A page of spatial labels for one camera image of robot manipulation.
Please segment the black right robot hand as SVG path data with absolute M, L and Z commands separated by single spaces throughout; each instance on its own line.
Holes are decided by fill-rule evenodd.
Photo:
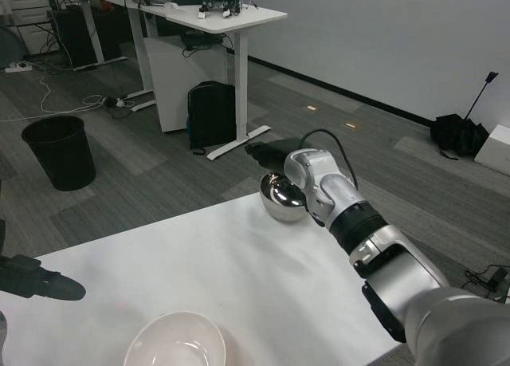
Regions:
M 300 139 L 287 138 L 274 140 L 271 142 L 256 142 L 247 144 L 245 152 L 251 156 L 258 164 L 281 175 L 284 174 L 284 162 L 289 154 L 300 149 L 312 148 L 308 143 L 300 147 Z

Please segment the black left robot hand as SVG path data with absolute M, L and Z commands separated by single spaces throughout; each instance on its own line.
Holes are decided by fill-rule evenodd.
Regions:
M 17 254 L 1 254 L 1 291 L 19 297 L 47 297 L 61 301 L 79 301 L 86 289 L 60 272 L 44 269 L 41 261 Z

